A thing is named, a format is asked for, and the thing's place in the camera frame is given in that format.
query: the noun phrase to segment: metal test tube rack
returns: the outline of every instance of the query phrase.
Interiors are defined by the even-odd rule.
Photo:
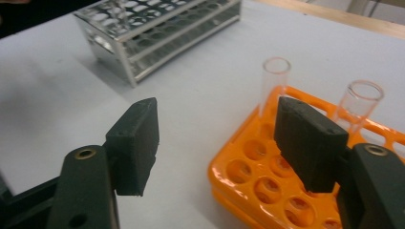
[[[112,0],[75,12],[95,56],[136,87],[146,75],[240,19],[241,0]]]

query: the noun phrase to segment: orange plastic rack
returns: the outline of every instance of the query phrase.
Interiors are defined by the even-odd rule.
[[[331,117],[336,106],[288,87],[300,99]],[[266,104],[263,117],[255,109],[211,161],[208,177],[215,199],[252,228],[341,228],[335,197],[307,192],[273,140],[277,104]],[[405,135],[367,120],[363,128],[385,138],[384,147],[405,144]],[[348,145],[367,142],[360,132]]]

